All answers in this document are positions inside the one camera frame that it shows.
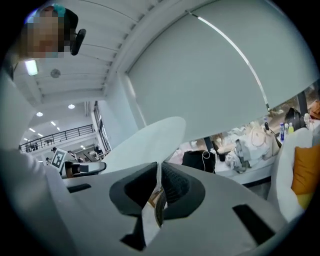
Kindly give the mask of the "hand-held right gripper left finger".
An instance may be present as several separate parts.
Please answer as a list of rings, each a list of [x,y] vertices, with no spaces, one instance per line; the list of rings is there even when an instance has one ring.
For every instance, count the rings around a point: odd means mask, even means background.
[[[141,256],[158,234],[156,211],[148,201],[157,185],[157,163],[65,179],[84,228],[94,242],[89,255]]]

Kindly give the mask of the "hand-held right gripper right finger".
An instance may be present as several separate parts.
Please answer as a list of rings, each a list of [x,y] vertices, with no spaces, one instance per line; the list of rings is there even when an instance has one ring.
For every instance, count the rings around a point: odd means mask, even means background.
[[[162,185],[179,198],[164,210],[149,256],[265,256],[292,227],[268,201],[223,176],[164,163]]]

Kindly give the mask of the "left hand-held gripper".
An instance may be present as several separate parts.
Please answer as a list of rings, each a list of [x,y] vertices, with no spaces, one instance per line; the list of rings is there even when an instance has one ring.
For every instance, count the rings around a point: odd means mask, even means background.
[[[65,151],[54,147],[51,150],[54,155],[50,165],[56,168],[62,178],[74,178],[81,173],[80,163],[83,163],[72,151]],[[87,174],[98,174],[107,168],[103,161],[90,162]]]

